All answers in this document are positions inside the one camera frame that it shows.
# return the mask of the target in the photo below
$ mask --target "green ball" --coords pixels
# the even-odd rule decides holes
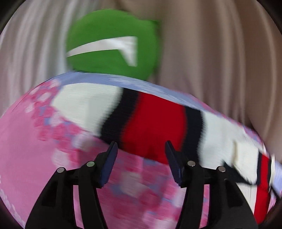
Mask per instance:
[[[124,44],[120,38],[123,37],[130,37],[136,45],[125,45],[124,49],[121,48]],[[88,48],[93,42],[95,42],[95,51]],[[87,47],[87,51],[70,55],[82,45]],[[76,71],[147,80],[158,64],[157,23],[152,20],[139,20],[124,11],[97,10],[71,26],[67,37],[67,52],[69,54],[67,59]],[[124,52],[131,56],[131,62]]]

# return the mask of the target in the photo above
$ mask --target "fabric background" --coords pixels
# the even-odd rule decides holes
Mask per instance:
[[[0,35],[0,116],[28,90],[69,70],[65,40],[72,22],[98,0],[26,0]]]

